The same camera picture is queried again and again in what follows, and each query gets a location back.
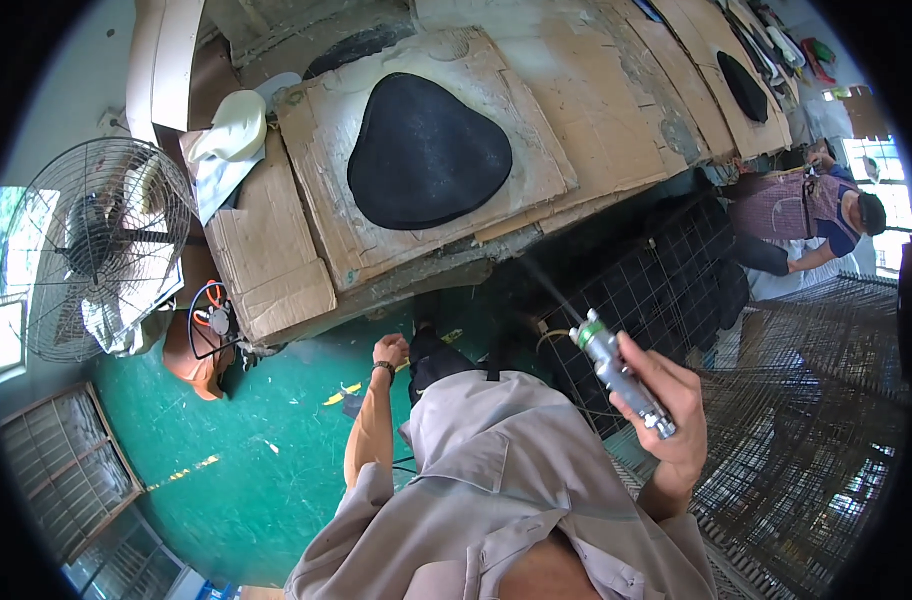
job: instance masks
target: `shirt pocket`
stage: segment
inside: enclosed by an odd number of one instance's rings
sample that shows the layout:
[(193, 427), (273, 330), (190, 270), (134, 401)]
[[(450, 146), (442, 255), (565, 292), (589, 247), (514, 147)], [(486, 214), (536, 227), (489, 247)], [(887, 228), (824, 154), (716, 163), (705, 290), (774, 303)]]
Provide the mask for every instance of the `shirt pocket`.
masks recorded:
[(409, 485), (428, 477), (462, 481), (496, 494), (503, 483), (503, 470), (510, 440), (498, 431), (484, 431), (446, 452)]

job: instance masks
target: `black foam cushion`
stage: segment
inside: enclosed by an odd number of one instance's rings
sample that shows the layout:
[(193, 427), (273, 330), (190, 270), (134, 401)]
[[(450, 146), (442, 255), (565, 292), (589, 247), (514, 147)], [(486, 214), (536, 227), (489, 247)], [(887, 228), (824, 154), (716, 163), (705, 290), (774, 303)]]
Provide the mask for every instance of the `black foam cushion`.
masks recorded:
[(369, 96), (347, 177), (366, 219), (424, 230), (481, 207), (511, 168), (498, 125), (437, 83), (390, 73)]
[(766, 92), (759, 87), (756, 79), (738, 60), (723, 51), (716, 53), (716, 60), (739, 108), (753, 121), (765, 123), (769, 118)]

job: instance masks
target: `fan guard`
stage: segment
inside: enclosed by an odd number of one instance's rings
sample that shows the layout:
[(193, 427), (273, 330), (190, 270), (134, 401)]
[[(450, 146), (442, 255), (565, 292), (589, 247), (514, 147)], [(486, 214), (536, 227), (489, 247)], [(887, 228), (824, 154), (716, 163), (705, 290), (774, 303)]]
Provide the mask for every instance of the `fan guard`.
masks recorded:
[[(141, 140), (93, 139), (50, 162), (8, 230), (4, 274), (28, 290), (29, 351), (81, 362), (124, 346), (174, 285), (192, 201), (173, 160)], [(28, 280), (9, 280), (14, 259)]]

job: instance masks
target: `shoe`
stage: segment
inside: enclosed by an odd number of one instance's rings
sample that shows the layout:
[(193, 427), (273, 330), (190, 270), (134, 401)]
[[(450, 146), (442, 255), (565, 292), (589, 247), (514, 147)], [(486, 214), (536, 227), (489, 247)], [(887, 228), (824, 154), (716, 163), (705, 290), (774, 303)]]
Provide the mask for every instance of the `shoe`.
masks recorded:
[(413, 334), (424, 328), (435, 328), (439, 312), (439, 290), (413, 297)]

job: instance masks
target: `green floor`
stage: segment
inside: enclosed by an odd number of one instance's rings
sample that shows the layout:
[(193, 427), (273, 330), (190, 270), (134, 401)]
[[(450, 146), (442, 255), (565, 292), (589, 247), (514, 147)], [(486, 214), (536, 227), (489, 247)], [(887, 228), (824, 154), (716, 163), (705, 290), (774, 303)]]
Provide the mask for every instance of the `green floor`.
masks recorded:
[[(439, 334), (473, 360), (494, 322), (472, 288), (447, 290)], [(365, 393), (372, 345), (412, 330), (409, 304), (290, 344), (248, 373), (233, 365), (229, 399), (206, 402), (148, 354), (102, 357), (93, 378), (110, 425), (149, 489), (137, 505), (165, 544), (203, 576), (281, 586), (339, 503), (342, 452), (352, 421), (341, 386)], [(407, 371), (391, 391), (393, 424), (409, 417)], [(398, 435), (395, 455), (409, 456)], [(396, 471), (400, 481), (410, 476)]]

